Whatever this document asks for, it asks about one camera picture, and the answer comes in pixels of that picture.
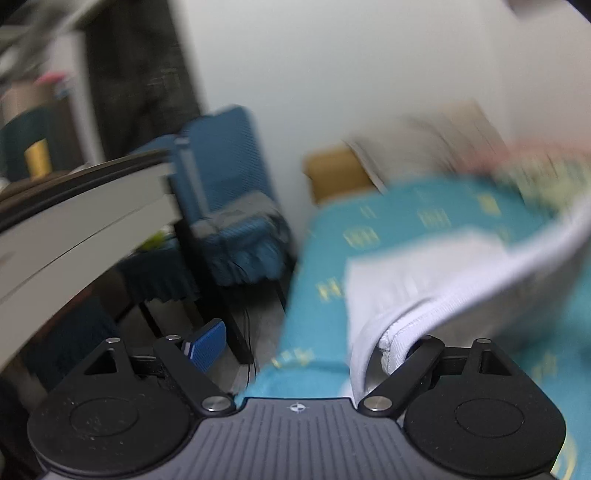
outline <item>white wall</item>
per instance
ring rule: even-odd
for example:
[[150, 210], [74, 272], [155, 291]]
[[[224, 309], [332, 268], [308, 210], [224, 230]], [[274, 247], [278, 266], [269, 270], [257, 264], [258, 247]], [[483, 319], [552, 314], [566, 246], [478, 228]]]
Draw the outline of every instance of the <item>white wall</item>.
[[509, 134], [473, 1], [175, 0], [173, 14], [203, 103], [254, 113], [301, 241], [313, 212], [303, 157], [364, 123], [476, 98]]
[[47, 49], [46, 72], [66, 72], [69, 77], [70, 105], [86, 163], [98, 165], [105, 161], [95, 109], [90, 95], [90, 83], [86, 66], [84, 33], [61, 33]]
[[502, 0], [473, 7], [495, 51], [515, 138], [591, 147], [591, 24], [566, 2], [519, 17]]

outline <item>pillow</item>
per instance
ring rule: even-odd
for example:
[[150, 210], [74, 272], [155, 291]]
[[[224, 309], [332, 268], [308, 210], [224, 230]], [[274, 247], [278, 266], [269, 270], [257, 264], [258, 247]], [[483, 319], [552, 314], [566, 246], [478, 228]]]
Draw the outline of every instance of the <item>pillow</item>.
[[403, 121], [370, 128], [346, 143], [381, 193], [396, 180], [450, 171], [454, 160], [440, 137]]
[[346, 143], [382, 193], [393, 181], [449, 172], [463, 156], [504, 145], [474, 101], [374, 125]]

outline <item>teal bedsheet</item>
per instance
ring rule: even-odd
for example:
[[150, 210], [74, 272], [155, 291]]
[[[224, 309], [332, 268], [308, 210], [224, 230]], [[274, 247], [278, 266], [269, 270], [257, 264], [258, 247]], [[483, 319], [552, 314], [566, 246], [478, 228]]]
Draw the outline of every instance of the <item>teal bedsheet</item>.
[[515, 356], [566, 420], [566, 441], [553, 470], [561, 480], [591, 478], [590, 292], [587, 266], [552, 335]]
[[349, 376], [343, 274], [349, 257], [384, 251], [467, 225], [507, 242], [548, 221], [510, 191], [472, 178], [433, 177], [323, 208], [296, 268], [277, 356], [243, 395], [318, 398], [339, 395]]

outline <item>pink object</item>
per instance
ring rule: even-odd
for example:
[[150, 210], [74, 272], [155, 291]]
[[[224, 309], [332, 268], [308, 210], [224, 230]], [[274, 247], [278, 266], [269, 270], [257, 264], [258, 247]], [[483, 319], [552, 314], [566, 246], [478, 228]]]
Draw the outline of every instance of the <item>pink object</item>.
[[60, 83], [65, 82], [67, 78], [68, 74], [66, 72], [47, 72], [35, 80], [35, 83], [38, 85], [43, 83]]
[[462, 157], [454, 166], [457, 173], [488, 175], [503, 163], [518, 161], [531, 154], [551, 152], [570, 153], [573, 156], [589, 156], [589, 151], [582, 148], [566, 147], [560, 144], [548, 144], [536, 141], [521, 141], [515, 145], [497, 145], [492, 150], [477, 151]]

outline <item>yellow pattern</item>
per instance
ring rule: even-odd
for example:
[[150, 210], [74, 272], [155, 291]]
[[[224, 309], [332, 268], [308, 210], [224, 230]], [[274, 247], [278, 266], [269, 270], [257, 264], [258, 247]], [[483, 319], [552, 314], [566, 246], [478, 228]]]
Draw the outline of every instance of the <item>yellow pattern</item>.
[[452, 223], [447, 217], [447, 213], [442, 208], [432, 208], [417, 212], [425, 228], [442, 229], [451, 227]]
[[428, 203], [429, 202], [429, 195], [425, 192], [422, 192], [419, 189], [414, 189], [414, 193], [417, 194], [417, 197], [419, 200], [421, 200], [421, 202], [423, 203]]
[[378, 216], [375, 214], [375, 212], [371, 209], [371, 207], [365, 205], [363, 207], [359, 207], [359, 210], [361, 210], [361, 215], [363, 215], [365, 218], [377, 218]]
[[293, 354], [289, 350], [285, 350], [281, 352], [279, 358], [272, 358], [271, 364], [275, 368], [283, 368], [283, 366], [288, 366], [287, 364], [294, 365], [294, 363], [290, 363], [293, 359], [297, 361], [297, 365], [305, 367], [314, 359], [314, 352], [311, 348], [305, 351], [301, 348], [294, 348]]
[[[556, 377], [558, 375], [558, 359], [551, 352], [546, 352], [540, 363], [531, 370], [531, 379], [538, 385], [541, 384], [544, 377]], [[577, 466], [578, 450], [574, 438], [569, 434], [569, 428], [566, 429], [566, 438], [564, 445], [560, 449], [558, 458], [552, 468], [552, 475], [560, 480], [570, 480]]]
[[577, 444], [574, 438], [569, 435], [569, 429], [567, 427], [564, 445], [560, 449], [556, 463], [552, 468], [552, 475], [560, 480], [570, 480], [577, 466], [578, 455]]
[[343, 237], [345, 237], [349, 246], [356, 250], [375, 248], [380, 243], [378, 234], [370, 226], [357, 226], [345, 230]]
[[482, 193], [477, 195], [476, 198], [478, 199], [478, 203], [480, 203], [480, 209], [484, 213], [495, 217], [502, 216], [501, 209], [499, 208], [496, 199], [490, 193]]
[[332, 298], [341, 298], [343, 296], [342, 290], [340, 289], [339, 282], [336, 277], [329, 278], [326, 282], [316, 284], [318, 295], [322, 301], [331, 301]]
[[558, 359], [550, 352], [546, 352], [540, 363], [531, 369], [531, 379], [538, 385], [544, 377], [556, 377], [556, 375], [558, 375]]

